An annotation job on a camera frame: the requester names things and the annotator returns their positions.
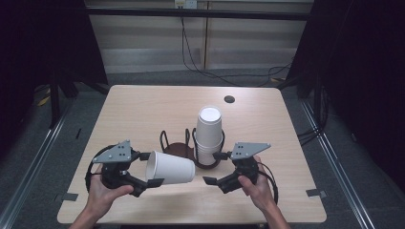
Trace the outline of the aluminium floor rail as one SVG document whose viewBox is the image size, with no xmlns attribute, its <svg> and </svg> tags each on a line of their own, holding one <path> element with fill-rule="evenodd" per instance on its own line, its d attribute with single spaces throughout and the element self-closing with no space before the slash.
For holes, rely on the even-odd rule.
<svg viewBox="0 0 405 229">
<path fill-rule="evenodd" d="M 0 215 L 0 229 L 11 229 L 21 208 L 29 195 L 32 186 L 38 178 L 54 142 L 57 140 L 61 129 L 64 126 L 66 116 L 70 112 L 73 104 L 69 103 L 63 110 L 60 118 L 57 119 L 54 126 L 47 132 L 40 148 L 38 149 L 27 172 L 17 186 L 15 193 L 8 201 L 3 213 Z"/>
<path fill-rule="evenodd" d="M 315 132 L 315 138 L 319 142 L 361 229 L 376 229 L 373 220 L 368 213 L 368 210 L 355 191 L 352 182 L 349 179 L 336 152 L 331 146 L 327 135 L 324 132 L 320 131 L 320 126 L 315 122 L 314 111 L 312 107 L 307 101 L 302 101 L 301 104 L 312 130 Z"/>
</svg>

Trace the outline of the black curtain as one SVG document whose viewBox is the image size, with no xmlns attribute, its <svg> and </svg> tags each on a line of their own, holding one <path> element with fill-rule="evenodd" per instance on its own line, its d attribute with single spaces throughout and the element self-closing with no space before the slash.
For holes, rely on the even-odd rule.
<svg viewBox="0 0 405 229">
<path fill-rule="evenodd" d="M 373 161 L 405 193 L 405 0 L 313 0 L 288 78 L 321 85 Z"/>
<path fill-rule="evenodd" d="M 76 95 L 107 84 L 84 0 L 0 0 L 0 158 L 9 154 L 40 85 Z"/>
</svg>

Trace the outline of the person's right hand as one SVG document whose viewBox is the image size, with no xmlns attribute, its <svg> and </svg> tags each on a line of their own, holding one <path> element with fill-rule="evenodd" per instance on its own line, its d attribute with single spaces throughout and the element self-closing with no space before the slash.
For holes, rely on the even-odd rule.
<svg viewBox="0 0 405 229">
<path fill-rule="evenodd" d="M 253 204 L 259 210 L 263 213 L 274 212 L 277 205 L 274 201 L 264 166 L 258 156 L 255 156 L 254 159 L 258 163 L 259 168 L 259 175 L 256 183 L 253 184 L 251 180 L 245 176 L 239 176 L 238 180 L 241 183 L 245 194 L 251 198 Z"/>
</svg>

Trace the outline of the stack of white cups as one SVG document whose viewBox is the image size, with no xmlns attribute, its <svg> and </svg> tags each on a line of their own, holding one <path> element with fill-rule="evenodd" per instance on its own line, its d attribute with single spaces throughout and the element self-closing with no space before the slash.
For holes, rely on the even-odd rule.
<svg viewBox="0 0 405 229">
<path fill-rule="evenodd" d="M 213 154 L 220 151 L 223 142 L 222 114 L 217 107 L 201 108 L 194 137 L 200 164 L 208 166 L 215 163 Z"/>
</svg>

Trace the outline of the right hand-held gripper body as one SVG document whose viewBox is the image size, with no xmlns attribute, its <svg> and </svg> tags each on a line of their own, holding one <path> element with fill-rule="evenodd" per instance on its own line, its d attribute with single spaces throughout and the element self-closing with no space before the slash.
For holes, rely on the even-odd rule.
<svg viewBox="0 0 405 229">
<path fill-rule="evenodd" d="M 254 156 L 270 148 L 269 143 L 237 142 L 231 151 L 230 160 L 235 166 L 235 171 L 217 181 L 217 186 L 224 194 L 242 188 L 239 176 L 248 177 L 253 184 L 256 183 L 259 168 Z"/>
</svg>

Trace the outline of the dark brown double cup holder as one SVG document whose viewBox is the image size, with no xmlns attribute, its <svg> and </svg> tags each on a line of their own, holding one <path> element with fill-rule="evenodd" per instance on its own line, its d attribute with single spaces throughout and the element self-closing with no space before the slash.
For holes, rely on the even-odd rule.
<svg viewBox="0 0 405 229">
<path fill-rule="evenodd" d="M 185 130 L 185 141 L 170 143 L 168 141 L 167 133 L 162 131 L 160 133 L 160 147 L 161 150 L 168 155 L 180 156 L 191 159 L 198 168 L 213 169 L 220 164 L 220 160 L 212 157 L 213 162 L 203 163 L 202 148 L 198 148 L 196 129 L 189 131 Z"/>
</svg>

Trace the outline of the white wall socket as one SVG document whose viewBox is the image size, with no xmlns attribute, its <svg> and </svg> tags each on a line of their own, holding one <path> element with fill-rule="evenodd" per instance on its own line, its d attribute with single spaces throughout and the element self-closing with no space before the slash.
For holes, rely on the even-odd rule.
<svg viewBox="0 0 405 229">
<path fill-rule="evenodd" d="M 174 0 L 176 9 L 196 10 L 198 8 L 197 0 Z"/>
</svg>

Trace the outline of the black horizontal bar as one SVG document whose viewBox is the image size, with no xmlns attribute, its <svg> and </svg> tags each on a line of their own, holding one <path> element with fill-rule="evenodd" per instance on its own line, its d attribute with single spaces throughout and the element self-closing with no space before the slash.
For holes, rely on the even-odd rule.
<svg viewBox="0 0 405 229">
<path fill-rule="evenodd" d="M 232 11 L 232 10 L 176 10 L 176 9 L 132 9 L 132 8 L 86 8 L 93 15 L 201 17 L 230 19 L 307 21 L 312 15 L 295 12 Z"/>
</svg>

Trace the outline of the black metal stand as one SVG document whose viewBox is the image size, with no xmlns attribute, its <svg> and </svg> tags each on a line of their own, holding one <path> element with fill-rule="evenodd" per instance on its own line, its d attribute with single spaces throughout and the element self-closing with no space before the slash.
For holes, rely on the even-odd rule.
<svg viewBox="0 0 405 229">
<path fill-rule="evenodd" d="M 50 128 L 53 129 L 61 117 L 59 104 L 59 87 L 56 73 L 52 73 L 50 76 L 50 93 L 51 93 L 50 99 L 52 108 L 52 118 Z"/>
</svg>

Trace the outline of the person's left hand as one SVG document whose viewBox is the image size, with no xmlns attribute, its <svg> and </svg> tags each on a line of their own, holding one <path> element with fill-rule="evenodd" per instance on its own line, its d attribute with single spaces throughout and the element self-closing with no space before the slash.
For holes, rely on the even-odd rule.
<svg viewBox="0 0 405 229">
<path fill-rule="evenodd" d="M 117 198 L 129 195 L 134 191 L 131 185 L 120 186 L 116 189 L 105 187 L 100 174 L 102 167 L 103 165 L 100 164 L 96 173 L 91 176 L 90 193 L 85 207 L 85 212 L 94 220 L 101 219 Z"/>
</svg>

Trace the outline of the white paper cup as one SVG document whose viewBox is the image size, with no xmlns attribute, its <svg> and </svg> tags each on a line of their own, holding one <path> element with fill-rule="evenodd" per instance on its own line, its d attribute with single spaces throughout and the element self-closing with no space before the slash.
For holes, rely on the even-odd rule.
<svg viewBox="0 0 405 229">
<path fill-rule="evenodd" d="M 195 164 L 188 158 L 154 151 L 147 160 L 147 180 L 162 178 L 163 184 L 180 184 L 191 182 L 194 176 Z"/>
</svg>

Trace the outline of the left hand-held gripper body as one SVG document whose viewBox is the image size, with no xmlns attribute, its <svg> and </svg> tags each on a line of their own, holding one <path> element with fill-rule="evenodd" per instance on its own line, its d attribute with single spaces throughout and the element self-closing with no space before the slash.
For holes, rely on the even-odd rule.
<svg viewBox="0 0 405 229">
<path fill-rule="evenodd" d="M 129 140 L 124 140 L 100 150 L 92 159 L 92 163 L 103 165 L 101 180 L 105 187 L 116 189 L 131 185 L 134 188 L 131 195 L 138 198 L 147 189 L 147 182 L 131 176 L 128 169 L 139 159 L 139 154 L 140 152 L 131 147 Z"/>
</svg>

